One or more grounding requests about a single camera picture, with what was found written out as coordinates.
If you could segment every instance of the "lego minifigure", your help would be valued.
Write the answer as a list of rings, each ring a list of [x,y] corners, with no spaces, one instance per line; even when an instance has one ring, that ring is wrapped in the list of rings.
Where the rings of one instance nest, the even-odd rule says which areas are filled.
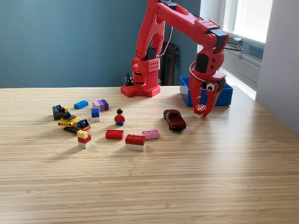
[[[118,109],[117,111],[117,115],[114,118],[114,121],[116,122],[116,125],[120,125],[123,126],[125,124],[125,117],[122,115],[122,109]]]

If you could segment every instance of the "white wall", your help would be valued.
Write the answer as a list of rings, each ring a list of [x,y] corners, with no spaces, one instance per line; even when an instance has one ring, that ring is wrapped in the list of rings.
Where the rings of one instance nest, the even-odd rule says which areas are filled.
[[[256,101],[299,133],[299,0],[273,0]]]
[[[220,22],[221,0],[201,0],[200,17],[204,20],[212,20],[219,24]],[[202,50],[202,46],[197,46],[197,52]]]

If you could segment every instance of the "white lego brick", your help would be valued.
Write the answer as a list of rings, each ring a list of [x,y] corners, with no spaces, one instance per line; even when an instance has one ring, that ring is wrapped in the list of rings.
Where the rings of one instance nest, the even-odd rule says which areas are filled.
[[[196,113],[193,113],[193,116],[197,119],[201,119],[203,114],[202,115],[199,115],[199,114],[196,114]]]
[[[126,144],[126,148],[127,148],[127,149],[134,149],[134,150],[141,150],[141,151],[144,151],[144,150],[145,150],[145,145],[146,145],[146,143],[145,143],[143,146],[132,145],[132,144]]]
[[[83,148],[83,149],[87,149],[88,147],[90,147],[90,145],[92,144],[92,141],[90,140],[88,143],[84,144],[84,143],[81,143],[81,142],[78,142],[79,144],[79,147],[80,148]]]
[[[99,122],[100,121],[100,117],[98,117],[98,118],[92,118],[92,121],[93,122]]]

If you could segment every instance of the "lego vehicle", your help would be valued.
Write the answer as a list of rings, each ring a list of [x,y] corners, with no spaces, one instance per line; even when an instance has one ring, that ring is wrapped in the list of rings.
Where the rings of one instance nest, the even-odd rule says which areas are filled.
[[[71,115],[70,112],[66,112],[61,105],[57,105],[56,110],[61,116],[61,121],[58,122],[58,125],[67,127],[68,131],[75,131],[75,129],[86,131],[90,128],[90,125],[86,119],[77,118],[76,116]]]
[[[181,113],[177,110],[164,111],[164,119],[167,120],[168,127],[172,131],[182,131],[186,129],[186,123],[181,117]]]

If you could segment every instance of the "toy car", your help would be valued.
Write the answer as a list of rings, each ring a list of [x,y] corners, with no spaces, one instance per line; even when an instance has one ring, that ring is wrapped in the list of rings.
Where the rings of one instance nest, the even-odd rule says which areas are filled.
[[[172,131],[182,131],[186,128],[186,123],[177,110],[164,111],[164,119],[167,120],[168,127]]]

